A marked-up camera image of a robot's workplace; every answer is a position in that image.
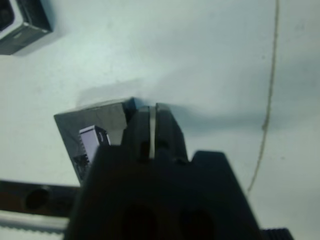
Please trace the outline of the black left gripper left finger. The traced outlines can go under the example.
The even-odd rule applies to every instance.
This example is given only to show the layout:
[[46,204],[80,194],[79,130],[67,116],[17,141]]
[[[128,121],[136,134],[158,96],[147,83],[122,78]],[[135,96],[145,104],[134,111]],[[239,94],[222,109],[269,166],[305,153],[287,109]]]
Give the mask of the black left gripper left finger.
[[150,108],[139,108],[123,131],[121,145],[138,161],[148,161],[150,156]]

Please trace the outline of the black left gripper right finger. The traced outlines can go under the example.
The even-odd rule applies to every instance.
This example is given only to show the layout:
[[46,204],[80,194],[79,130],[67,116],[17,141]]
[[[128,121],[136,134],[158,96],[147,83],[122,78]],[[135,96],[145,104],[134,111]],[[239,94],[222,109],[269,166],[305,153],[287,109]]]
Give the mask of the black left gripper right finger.
[[169,106],[164,103],[155,105],[155,152],[166,150],[175,162],[187,163],[184,134]]

